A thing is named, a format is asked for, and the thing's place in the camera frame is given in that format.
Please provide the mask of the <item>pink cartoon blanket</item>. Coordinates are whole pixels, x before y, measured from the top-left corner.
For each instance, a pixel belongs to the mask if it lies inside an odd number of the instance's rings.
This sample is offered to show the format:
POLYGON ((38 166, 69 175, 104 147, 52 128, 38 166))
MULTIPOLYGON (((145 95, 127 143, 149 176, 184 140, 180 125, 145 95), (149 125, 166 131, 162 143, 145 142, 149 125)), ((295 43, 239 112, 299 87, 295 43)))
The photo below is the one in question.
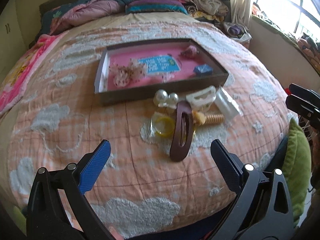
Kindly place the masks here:
POLYGON ((34 46, 16 62, 1 84, 1 115, 11 110, 23 98, 32 75, 67 33, 64 31, 59 35, 41 35, 34 46))

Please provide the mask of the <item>white claw hair clip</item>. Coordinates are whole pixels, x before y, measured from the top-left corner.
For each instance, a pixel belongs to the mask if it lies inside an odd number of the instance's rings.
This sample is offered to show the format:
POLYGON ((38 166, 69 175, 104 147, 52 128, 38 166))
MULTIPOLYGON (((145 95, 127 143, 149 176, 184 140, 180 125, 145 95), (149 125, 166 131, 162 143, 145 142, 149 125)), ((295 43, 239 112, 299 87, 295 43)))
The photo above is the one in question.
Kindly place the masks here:
POLYGON ((207 112, 215 101, 215 98, 216 88, 214 86, 209 86, 203 90, 185 96, 191 109, 198 112, 207 112))

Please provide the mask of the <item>sheer floral hair scrunchie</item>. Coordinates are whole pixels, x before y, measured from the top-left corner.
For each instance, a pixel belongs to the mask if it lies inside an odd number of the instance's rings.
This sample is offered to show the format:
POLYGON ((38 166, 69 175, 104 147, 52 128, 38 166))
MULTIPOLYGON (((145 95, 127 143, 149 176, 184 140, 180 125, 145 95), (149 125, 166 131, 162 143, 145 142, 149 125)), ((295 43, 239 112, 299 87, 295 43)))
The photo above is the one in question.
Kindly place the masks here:
POLYGON ((131 82, 138 82, 148 73, 148 65, 137 59, 130 59, 126 66, 114 64, 109 66, 109 71, 114 75, 113 83, 117 88, 123 88, 131 82))

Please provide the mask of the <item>white wardrobe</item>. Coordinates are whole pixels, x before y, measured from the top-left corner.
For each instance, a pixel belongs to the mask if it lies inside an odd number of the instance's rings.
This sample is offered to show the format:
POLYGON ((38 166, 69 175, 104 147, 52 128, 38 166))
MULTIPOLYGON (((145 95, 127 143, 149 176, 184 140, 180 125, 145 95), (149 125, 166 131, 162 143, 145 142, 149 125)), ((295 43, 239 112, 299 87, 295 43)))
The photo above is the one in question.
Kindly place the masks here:
POLYGON ((1 81, 26 50, 17 18, 16 0, 9 0, 1 13, 1 81))

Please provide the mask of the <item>green cushion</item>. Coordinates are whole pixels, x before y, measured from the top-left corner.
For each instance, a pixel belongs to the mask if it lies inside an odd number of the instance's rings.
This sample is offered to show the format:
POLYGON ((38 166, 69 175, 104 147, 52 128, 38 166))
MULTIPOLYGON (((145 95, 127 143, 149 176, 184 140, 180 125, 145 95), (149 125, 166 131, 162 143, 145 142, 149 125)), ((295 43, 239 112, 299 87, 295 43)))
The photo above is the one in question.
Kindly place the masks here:
POLYGON ((311 175, 311 151, 309 142, 295 119, 290 120, 287 150, 282 172, 289 189, 293 224, 298 225, 304 212, 305 199, 311 175))

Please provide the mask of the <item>dark tray with pink liner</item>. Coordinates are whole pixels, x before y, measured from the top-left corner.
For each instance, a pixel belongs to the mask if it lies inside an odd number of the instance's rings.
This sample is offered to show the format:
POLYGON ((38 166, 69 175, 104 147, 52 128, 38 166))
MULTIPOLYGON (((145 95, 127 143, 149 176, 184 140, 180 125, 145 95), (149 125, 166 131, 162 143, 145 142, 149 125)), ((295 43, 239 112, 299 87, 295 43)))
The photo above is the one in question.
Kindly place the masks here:
POLYGON ((153 98, 159 89, 168 93, 202 90, 209 86, 223 86, 229 76, 228 71, 211 53, 191 38, 167 38, 142 40, 107 46, 97 69, 94 92, 103 105, 123 101, 153 98), (146 75, 138 82, 131 82, 123 88, 113 83, 114 75, 109 66, 126 66, 130 59, 141 59, 158 55, 171 55, 180 66, 179 72, 146 75), (208 64, 213 68, 210 76, 196 76, 196 66, 208 64))

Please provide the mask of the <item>bag with purple clothes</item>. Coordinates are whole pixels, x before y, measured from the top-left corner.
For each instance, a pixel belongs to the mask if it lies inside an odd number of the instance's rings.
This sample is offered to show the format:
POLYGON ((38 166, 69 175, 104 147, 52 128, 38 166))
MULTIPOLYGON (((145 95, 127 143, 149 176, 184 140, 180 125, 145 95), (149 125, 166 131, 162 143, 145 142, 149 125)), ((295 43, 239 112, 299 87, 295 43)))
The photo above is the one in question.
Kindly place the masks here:
POLYGON ((247 29, 236 23, 223 22, 222 23, 223 32, 231 39, 238 43, 246 43, 252 39, 252 36, 247 31, 247 29))

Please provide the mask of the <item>window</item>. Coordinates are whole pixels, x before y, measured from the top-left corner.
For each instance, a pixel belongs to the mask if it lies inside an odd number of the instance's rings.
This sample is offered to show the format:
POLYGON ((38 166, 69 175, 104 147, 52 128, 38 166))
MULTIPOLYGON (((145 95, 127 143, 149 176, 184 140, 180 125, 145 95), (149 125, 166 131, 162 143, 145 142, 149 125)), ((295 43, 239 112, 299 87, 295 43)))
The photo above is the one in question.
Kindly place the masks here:
POLYGON ((312 0, 252 0, 281 31, 319 42, 319 12, 312 0))

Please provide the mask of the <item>blue small box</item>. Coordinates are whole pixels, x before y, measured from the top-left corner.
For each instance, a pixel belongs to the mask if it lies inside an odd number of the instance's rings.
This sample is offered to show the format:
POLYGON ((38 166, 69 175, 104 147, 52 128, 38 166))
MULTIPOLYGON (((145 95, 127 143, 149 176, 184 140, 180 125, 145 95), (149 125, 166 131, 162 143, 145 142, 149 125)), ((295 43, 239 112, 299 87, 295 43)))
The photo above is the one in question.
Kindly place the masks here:
POLYGON ((208 64, 196 66, 193 70, 196 76, 210 76, 213 73, 213 68, 208 64))

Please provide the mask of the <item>peach cloud-pattern quilt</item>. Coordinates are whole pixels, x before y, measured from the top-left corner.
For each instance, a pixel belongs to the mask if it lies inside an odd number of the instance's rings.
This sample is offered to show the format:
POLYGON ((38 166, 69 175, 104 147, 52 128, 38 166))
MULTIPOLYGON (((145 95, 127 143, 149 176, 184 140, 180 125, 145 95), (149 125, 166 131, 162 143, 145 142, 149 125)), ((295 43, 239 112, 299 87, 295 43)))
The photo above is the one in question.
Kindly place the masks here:
POLYGON ((204 219, 234 198, 210 155, 219 139, 243 162, 264 169, 291 119, 278 80, 246 48, 202 22, 130 23, 80 27, 53 48, 23 99, 1 119, 1 189, 24 207, 38 168, 59 170, 106 139, 111 157, 86 194, 106 224, 125 238, 174 230, 204 219), (191 38, 227 70, 225 90, 242 111, 231 123, 195 131, 184 161, 168 156, 170 142, 148 136, 151 99, 102 106, 93 82, 103 49, 156 38, 191 38))

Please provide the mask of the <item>white curtain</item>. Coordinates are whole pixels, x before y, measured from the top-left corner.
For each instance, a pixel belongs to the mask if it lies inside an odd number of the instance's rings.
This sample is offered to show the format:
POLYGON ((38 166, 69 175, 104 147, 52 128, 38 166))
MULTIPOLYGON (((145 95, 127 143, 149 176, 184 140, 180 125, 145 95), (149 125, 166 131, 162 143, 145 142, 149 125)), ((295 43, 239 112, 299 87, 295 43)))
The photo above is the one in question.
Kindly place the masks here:
POLYGON ((252 0, 230 0, 230 2, 232 22, 248 28, 252 15, 252 0))

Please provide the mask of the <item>purple teal striped pillow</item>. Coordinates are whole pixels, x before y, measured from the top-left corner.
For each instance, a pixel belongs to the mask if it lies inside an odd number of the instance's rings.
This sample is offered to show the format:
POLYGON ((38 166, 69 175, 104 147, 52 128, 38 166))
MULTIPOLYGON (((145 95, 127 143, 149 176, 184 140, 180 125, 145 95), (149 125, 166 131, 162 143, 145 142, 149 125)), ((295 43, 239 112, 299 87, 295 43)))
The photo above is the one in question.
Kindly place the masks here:
POLYGON ((126 14, 144 12, 180 12, 185 15, 187 10, 178 0, 132 0, 125 8, 126 14))

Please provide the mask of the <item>clear packet with earrings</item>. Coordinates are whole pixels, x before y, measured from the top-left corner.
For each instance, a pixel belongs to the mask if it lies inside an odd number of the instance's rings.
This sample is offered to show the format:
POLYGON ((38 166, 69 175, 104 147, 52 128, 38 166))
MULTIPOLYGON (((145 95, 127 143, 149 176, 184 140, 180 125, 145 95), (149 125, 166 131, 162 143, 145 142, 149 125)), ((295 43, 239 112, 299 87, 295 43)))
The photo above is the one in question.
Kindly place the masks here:
POLYGON ((229 95, 229 93, 223 87, 219 87, 216 91, 216 98, 214 103, 218 107, 219 111, 225 116, 225 119, 228 121, 232 121, 236 116, 243 115, 238 103, 229 95))

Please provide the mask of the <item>white pearl hair clip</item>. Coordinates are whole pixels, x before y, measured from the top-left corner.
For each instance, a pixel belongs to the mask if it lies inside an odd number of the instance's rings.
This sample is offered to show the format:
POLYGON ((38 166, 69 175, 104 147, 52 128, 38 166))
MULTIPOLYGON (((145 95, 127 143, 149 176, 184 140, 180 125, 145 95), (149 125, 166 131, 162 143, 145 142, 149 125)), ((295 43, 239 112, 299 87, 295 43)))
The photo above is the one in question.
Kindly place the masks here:
POLYGON ((168 94, 167 91, 163 89, 157 90, 153 97, 153 103, 159 108, 170 108, 176 109, 179 102, 179 97, 176 93, 168 94))

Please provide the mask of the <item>brown oval hair clip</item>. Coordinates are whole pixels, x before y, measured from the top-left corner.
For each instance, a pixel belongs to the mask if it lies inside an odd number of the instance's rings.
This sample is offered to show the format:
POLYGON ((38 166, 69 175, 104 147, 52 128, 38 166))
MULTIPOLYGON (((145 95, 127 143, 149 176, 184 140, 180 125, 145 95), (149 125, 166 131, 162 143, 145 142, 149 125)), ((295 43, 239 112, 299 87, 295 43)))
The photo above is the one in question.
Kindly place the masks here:
POLYGON ((180 162, 188 155, 193 139, 194 124, 192 109, 187 101, 180 101, 176 108, 176 123, 169 157, 180 162))

